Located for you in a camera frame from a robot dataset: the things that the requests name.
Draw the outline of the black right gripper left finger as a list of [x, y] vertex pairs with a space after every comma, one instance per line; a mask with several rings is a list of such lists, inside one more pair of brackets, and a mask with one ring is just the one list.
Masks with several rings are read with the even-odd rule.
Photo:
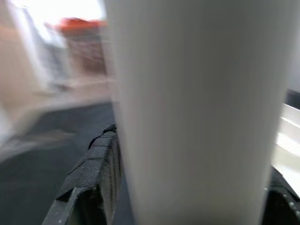
[[92, 139], [67, 173], [44, 225], [111, 225], [123, 166], [116, 124]]

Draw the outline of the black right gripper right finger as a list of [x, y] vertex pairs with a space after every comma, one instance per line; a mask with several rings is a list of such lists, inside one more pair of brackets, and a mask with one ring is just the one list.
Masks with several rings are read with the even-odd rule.
[[300, 197], [274, 167], [263, 213], [265, 225], [300, 225]]

